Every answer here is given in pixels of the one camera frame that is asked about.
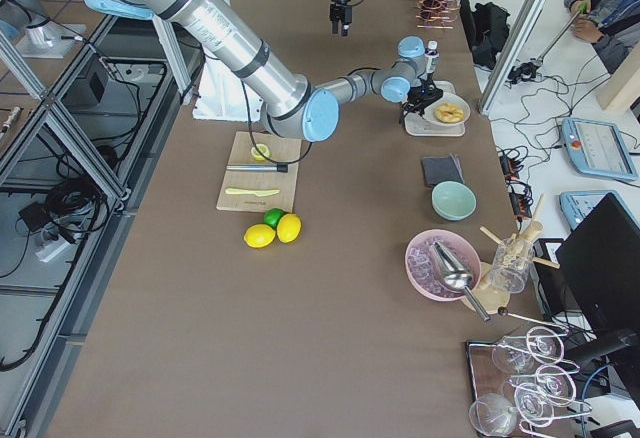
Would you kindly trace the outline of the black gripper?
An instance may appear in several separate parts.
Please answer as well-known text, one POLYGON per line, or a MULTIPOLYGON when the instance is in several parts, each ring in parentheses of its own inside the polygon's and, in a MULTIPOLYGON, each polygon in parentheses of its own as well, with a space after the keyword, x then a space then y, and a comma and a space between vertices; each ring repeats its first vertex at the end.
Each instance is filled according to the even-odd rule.
POLYGON ((331 0, 329 19, 332 22, 332 33, 348 37, 352 21, 351 0, 331 0))
POLYGON ((401 104, 400 123, 405 122, 409 114, 424 117, 426 108, 440 100, 444 91, 438 88, 432 78, 420 79, 420 84, 410 88, 407 99, 401 104))

